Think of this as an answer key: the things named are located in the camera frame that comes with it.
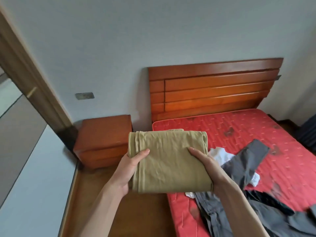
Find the finger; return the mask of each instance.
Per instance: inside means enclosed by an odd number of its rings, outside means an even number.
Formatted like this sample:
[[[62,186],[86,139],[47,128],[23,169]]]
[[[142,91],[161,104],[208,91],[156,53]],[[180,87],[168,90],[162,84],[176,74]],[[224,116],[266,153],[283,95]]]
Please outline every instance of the finger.
[[[188,147],[189,152],[191,155],[194,155],[196,158],[198,158],[203,164],[206,164],[207,162],[210,161],[210,158],[203,154],[201,151],[194,149],[192,147]]]
[[[133,165],[137,165],[142,159],[144,159],[149,154],[149,152],[150,150],[146,149],[146,150],[142,150],[137,155],[135,155],[132,158]]]

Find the wooden headboard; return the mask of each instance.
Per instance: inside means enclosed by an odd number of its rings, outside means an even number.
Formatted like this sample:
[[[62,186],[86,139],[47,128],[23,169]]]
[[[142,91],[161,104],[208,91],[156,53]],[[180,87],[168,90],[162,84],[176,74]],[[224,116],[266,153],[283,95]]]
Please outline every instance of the wooden headboard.
[[[283,58],[149,67],[152,121],[257,108]]]

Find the red mattress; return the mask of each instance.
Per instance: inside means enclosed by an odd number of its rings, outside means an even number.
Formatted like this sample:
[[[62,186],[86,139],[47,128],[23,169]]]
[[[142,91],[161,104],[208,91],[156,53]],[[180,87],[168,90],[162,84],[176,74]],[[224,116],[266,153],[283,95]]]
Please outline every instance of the red mattress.
[[[153,123],[154,131],[184,129],[206,131],[208,148],[224,147],[237,154],[253,139],[271,148],[256,172],[257,187],[295,211],[303,211],[316,203],[316,157],[263,111],[249,109]],[[178,237],[209,236],[195,200],[184,193],[168,194],[172,218]]]

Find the bed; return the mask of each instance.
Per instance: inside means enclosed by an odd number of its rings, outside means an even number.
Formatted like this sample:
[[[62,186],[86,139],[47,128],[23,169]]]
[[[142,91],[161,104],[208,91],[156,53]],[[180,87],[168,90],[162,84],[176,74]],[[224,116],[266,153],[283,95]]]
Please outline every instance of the bed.
[[[257,173],[254,188],[270,193],[295,211],[316,203],[316,157],[263,111],[265,98],[282,58],[224,63],[149,67],[154,131],[206,131],[208,148],[236,154],[253,139],[270,152]],[[168,194],[178,237],[209,236],[196,202],[184,193]]]

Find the left hand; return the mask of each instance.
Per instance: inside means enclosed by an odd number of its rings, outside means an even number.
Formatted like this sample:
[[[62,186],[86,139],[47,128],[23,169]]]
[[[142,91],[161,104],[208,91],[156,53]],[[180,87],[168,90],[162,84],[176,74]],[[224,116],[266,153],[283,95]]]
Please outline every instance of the left hand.
[[[132,178],[137,164],[149,154],[149,151],[149,149],[143,150],[133,158],[129,158],[127,153],[122,157],[110,181],[122,190],[123,195],[128,193],[128,182]]]

